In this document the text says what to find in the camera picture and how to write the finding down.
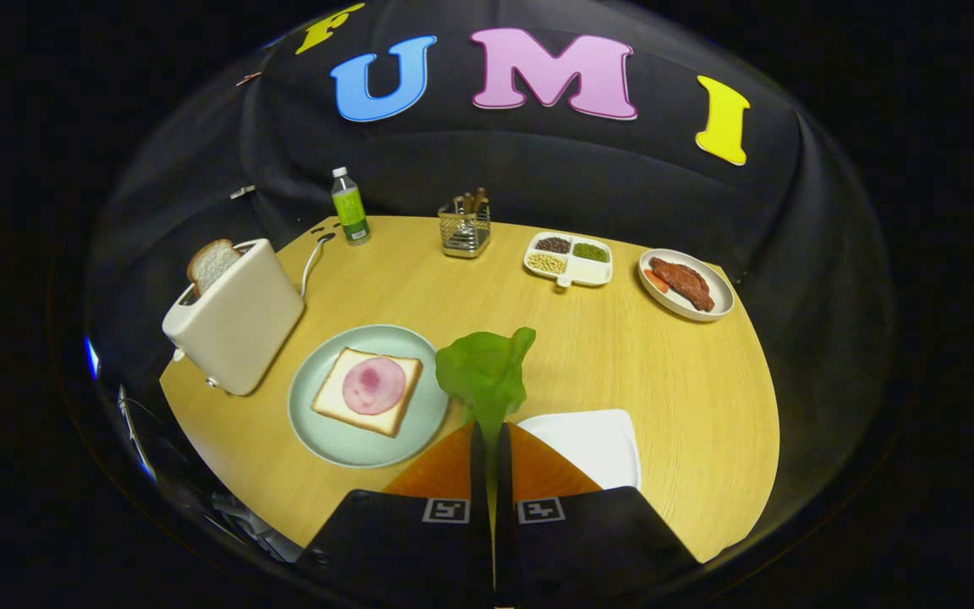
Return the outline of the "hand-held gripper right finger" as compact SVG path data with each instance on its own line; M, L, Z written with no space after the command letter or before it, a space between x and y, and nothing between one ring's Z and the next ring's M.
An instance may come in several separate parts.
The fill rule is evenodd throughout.
M655 586L698 570L641 492L600 488L518 425L503 425L497 463L500 606L639 608Z

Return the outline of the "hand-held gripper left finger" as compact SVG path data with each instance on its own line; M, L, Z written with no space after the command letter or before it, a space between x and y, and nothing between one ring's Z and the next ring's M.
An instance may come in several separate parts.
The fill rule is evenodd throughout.
M297 570L341 608L490 608L494 562L479 425L450 433L397 493L352 490Z

